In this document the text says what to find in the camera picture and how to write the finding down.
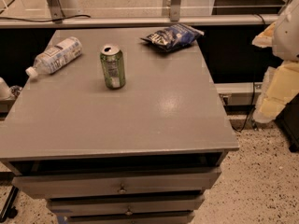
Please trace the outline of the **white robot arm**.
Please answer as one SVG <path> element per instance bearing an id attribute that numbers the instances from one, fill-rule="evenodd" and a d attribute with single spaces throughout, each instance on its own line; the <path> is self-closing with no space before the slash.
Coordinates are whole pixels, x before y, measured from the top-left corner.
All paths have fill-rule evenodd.
<path id="1" fill-rule="evenodd" d="M 299 61 L 299 0 L 292 0 L 276 21 L 273 54 L 285 61 Z"/>

